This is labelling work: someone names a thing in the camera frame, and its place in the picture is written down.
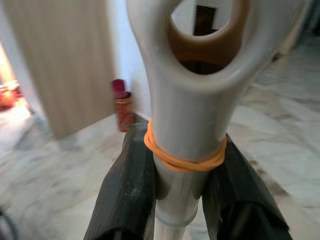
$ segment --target rubber band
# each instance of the rubber band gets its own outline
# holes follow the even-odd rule
[[[147,132],[144,136],[144,144],[158,157],[161,163],[168,169],[179,173],[194,173],[194,172],[208,172],[211,171],[225,161],[225,153],[227,147],[227,137],[224,137],[222,144],[215,156],[207,161],[194,163],[187,162],[175,158],[166,152],[162,151],[155,143],[153,137],[152,122],[149,121]]]

